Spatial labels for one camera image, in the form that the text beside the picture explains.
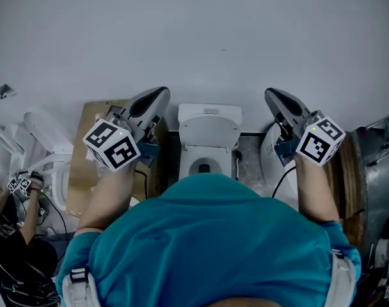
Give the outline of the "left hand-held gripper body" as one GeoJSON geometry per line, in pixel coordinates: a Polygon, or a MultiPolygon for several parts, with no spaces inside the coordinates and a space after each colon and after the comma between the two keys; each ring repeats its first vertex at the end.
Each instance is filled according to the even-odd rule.
{"type": "Polygon", "coordinates": [[[134,161],[151,167],[160,151],[152,129],[160,123],[170,102],[170,95],[153,96],[152,90],[108,112],[85,134],[83,143],[94,161],[112,172],[134,161]]]}

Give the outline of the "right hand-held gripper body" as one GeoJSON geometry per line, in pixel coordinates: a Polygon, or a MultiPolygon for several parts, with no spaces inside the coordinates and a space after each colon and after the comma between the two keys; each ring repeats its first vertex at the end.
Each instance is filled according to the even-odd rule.
{"type": "Polygon", "coordinates": [[[326,164],[345,138],[345,132],[320,110],[311,111],[299,99],[272,99],[272,114],[280,127],[274,150],[287,165],[298,154],[318,166],[326,164]]]}

